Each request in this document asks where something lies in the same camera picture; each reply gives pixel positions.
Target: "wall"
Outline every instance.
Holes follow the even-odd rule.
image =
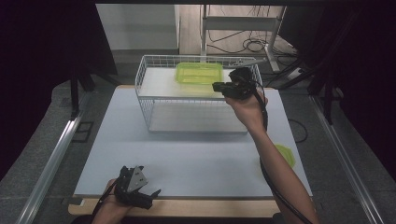
[[[178,5],[96,4],[111,49],[178,49]]]

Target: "white table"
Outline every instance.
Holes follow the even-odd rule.
[[[278,91],[265,94],[268,133],[274,143],[291,148],[296,160],[293,169],[312,195]],[[99,198],[106,182],[117,177],[123,165],[145,166],[148,184],[141,192],[162,190],[149,211],[137,212],[144,216],[267,217],[277,211],[249,134],[149,133],[132,86],[115,90],[75,196]],[[87,202],[94,206],[95,201]],[[243,209],[242,204],[250,203],[259,207]],[[71,213],[80,214],[78,209],[84,204],[70,206]],[[176,211],[175,206],[183,211]]]

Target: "aluminum rail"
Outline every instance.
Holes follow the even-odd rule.
[[[86,107],[86,104],[89,102],[90,98],[90,92],[86,92],[82,95],[80,100],[80,111],[78,112],[77,117],[74,120],[69,120],[67,122],[64,128],[64,132],[62,133],[58,143],[56,144],[55,149],[53,149],[52,154],[49,157],[49,161],[44,167],[41,176],[35,183],[35,188],[30,194],[30,197],[27,200],[25,206],[23,207],[16,223],[30,224],[35,219],[35,215],[37,214],[37,211],[41,203],[43,202],[43,199],[50,187],[53,177],[55,177],[55,174],[58,171],[59,165],[61,164],[64,157],[64,153],[66,152],[73,138],[77,126],[79,125],[81,118],[84,114],[84,108]]]
[[[334,127],[332,125],[329,125],[327,120],[325,119],[322,113],[323,109],[318,97],[317,96],[309,96],[309,97],[317,112],[320,123],[322,124],[330,141],[332,142],[332,146],[335,149],[335,153],[338,159],[340,160],[341,165],[344,168],[344,171],[346,173],[347,178],[349,179],[352,188],[355,190],[355,193],[357,194],[361,202],[361,206],[364,212],[366,213],[366,216],[370,220],[370,223],[373,224],[384,223],[382,217],[378,213],[378,209],[375,205],[375,202],[369,190],[364,185],[351,159],[347,155],[347,151],[344,145],[342,144],[340,138],[338,137],[337,132],[335,131]]]

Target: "black curtain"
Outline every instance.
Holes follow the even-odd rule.
[[[363,8],[334,69],[341,107],[396,180],[396,26],[391,5]]]
[[[117,71],[93,2],[2,1],[0,30],[2,178],[71,71]]]

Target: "green object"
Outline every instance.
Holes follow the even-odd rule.
[[[294,167],[296,160],[294,159],[293,152],[289,147],[285,147],[280,144],[275,144],[277,150],[282,154],[283,158],[288,162],[289,166]]]
[[[223,80],[220,63],[179,63],[176,66],[176,81],[183,84],[212,85]]]

